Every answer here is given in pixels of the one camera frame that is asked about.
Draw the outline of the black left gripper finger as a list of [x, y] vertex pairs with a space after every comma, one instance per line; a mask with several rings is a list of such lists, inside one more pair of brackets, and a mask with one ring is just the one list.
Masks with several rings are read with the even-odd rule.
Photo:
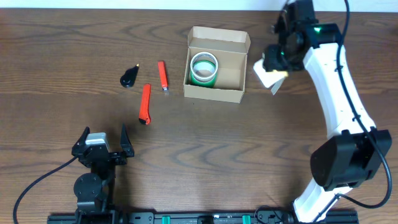
[[122, 125], [120, 146], [123, 152], [126, 154], [126, 157], [134, 157], [134, 149], [129, 140], [125, 124]]
[[86, 146], [86, 139], [90, 133], [90, 128], [87, 126], [77, 142], [73, 145], [72, 147], [72, 155], [73, 156], [81, 156], [85, 152], [87, 146]]

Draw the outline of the yellow sticky note pad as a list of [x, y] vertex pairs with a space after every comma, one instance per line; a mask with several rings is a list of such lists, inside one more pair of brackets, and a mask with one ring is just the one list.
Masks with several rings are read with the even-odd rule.
[[263, 59], [258, 60], [254, 66], [254, 72], [259, 77], [261, 83], [268, 89], [271, 90], [271, 93], [275, 95], [281, 85], [283, 84], [284, 80], [289, 76], [288, 72], [286, 71], [277, 71], [273, 70], [271, 72], [267, 72], [263, 68]]

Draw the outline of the green tape roll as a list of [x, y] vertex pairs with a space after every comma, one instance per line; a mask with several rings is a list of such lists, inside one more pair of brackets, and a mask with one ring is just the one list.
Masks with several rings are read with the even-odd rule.
[[213, 88], [218, 75], [218, 67], [211, 61], [199, 60], [190, 69], [192, 84]]

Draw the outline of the white tape roll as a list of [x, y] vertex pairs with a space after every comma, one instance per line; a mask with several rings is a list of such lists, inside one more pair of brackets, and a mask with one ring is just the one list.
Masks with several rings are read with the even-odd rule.
[[190, 61], [190, 73], [193, 79], [208, 83], [213, 81], [218, 74], [218, 60], [209, 52], [199, 52]]

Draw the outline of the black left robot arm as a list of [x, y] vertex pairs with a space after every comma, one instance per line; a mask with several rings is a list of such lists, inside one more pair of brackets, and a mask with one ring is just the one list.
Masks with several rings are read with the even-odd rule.
[[116, 166], [127, 164], [134, 149], [123, 126], [121, 151], [109, 152], [105, 133], [91, 133], [85, 128], [72, 147], [72, 155], [90, 171], [77, 178], [73, 191], [77, 197], [77, 223], [128, 223], [128, 215], [113, 203]]

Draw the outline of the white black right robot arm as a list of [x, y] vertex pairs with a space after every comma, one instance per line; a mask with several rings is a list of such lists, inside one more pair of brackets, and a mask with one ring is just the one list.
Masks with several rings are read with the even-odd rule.
[[387, 179], [382, 203], [389, 200], [392, 174], [386, 154], [392, 138], [389, 131], [377, 129], [358, 95], [346, 62], [346, 29], [320, 23], [313, 3], [300, 0], [284, 4], [272, 30], [278, 42], [264, 50], [253, 69], [273, 93], [290, 72], [308, 72], [323, 110], [327, 140], [312, 153], [312, 179], [292, 210], [261, 207], [255, 217], [260, 223], [354, 223], [355, 213], [333, 206], [372, 179], [380, 167]]

